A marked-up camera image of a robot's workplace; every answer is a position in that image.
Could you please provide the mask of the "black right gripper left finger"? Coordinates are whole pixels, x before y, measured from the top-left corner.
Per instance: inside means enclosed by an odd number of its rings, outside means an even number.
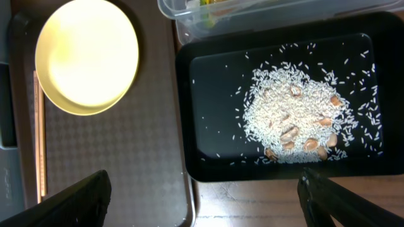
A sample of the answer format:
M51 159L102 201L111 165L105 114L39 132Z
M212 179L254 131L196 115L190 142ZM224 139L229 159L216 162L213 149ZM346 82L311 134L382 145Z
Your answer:
M112 187L100 170L4 221L1 227L102 227Z

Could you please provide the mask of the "wooden chopstick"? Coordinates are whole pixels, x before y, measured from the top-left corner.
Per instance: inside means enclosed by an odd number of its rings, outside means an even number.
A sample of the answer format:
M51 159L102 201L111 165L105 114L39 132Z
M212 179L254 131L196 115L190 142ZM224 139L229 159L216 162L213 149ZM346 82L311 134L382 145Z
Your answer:
M38 112L38 81L36 71L33 72L33 93L34 93L34 134L35 134L35 172L37 185L37 203L42 201L41 196L41 177L40 177L40 145L39 145L39 112Z
M41 167L41 196L47 194L47 167L46 167L46 142L45 142L45 102L44 92L39 88L39 143L40 143L40 167Z

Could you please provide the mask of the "green yellow snack wrapper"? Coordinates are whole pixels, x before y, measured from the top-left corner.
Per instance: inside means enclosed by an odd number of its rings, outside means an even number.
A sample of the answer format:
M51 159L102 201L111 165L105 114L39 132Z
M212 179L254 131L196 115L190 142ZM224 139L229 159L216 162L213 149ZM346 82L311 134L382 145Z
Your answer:
M225 0L200 0L199 1L199 5L200 6L206 6L207 5L207 9L209 9L210 7L208 6L209 4L217 4L217 3L221 3L224 2ZM210 11L205 13L202 18L206 19L205 21L205 26L207 28L213 28L218 21L218 17L223 16L225 14L227 14L230 10L229 9L223 9L223 10L217 10L215 9L214 11Z

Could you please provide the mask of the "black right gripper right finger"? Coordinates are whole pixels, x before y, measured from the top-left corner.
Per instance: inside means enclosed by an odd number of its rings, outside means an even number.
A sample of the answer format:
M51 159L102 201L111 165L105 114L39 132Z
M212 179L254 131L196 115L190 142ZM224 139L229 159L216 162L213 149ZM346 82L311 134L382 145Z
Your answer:
M305 168L297 193L308 226L403 226L403 218Z

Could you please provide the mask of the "yellow plate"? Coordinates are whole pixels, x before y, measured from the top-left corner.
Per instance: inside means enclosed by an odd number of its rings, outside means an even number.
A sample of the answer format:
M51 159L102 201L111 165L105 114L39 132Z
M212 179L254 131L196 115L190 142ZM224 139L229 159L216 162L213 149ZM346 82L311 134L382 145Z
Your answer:
M35 48L43 92L73 115L95 115L115 105L130 89L139 62L130 19L103 0L63 4L45 22Z

